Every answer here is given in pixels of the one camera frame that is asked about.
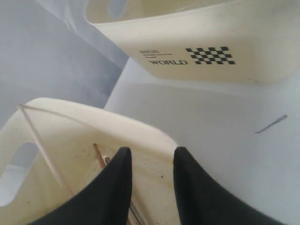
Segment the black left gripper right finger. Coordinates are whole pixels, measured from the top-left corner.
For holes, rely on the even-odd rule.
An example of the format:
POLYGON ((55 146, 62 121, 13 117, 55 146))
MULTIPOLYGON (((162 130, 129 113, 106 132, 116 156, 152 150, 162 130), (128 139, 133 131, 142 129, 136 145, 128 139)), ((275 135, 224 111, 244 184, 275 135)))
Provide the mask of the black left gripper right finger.
POLYGON ((183 225, 261 225, 262 215, 219 186, 189 151, 178 147, 173 179, 183 225))

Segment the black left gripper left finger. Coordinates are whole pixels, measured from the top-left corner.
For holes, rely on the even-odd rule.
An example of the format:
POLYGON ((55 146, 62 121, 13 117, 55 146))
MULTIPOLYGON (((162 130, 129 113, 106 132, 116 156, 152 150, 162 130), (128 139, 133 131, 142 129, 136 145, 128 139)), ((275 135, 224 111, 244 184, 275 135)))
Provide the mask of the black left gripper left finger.
POLYGON ((80 193, 33 225, 125 225, 132 195, 132 155, 121 147, 80 193))

